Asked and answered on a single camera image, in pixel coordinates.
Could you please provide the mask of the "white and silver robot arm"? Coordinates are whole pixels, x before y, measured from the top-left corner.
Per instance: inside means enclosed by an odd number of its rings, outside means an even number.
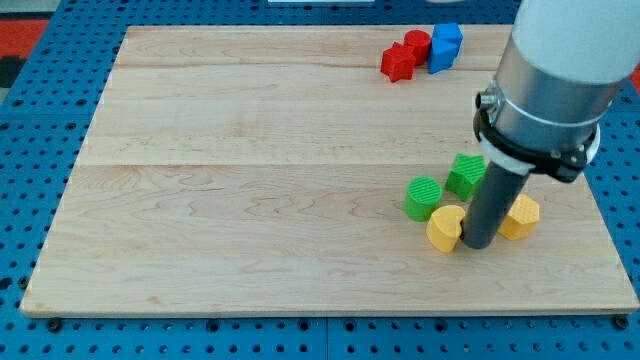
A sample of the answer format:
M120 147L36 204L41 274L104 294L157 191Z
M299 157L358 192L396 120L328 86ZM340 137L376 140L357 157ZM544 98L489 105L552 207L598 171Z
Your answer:
M600 145L598 122L639 62L637 0L524 0L496 74L476 96L487 177L572 182Z

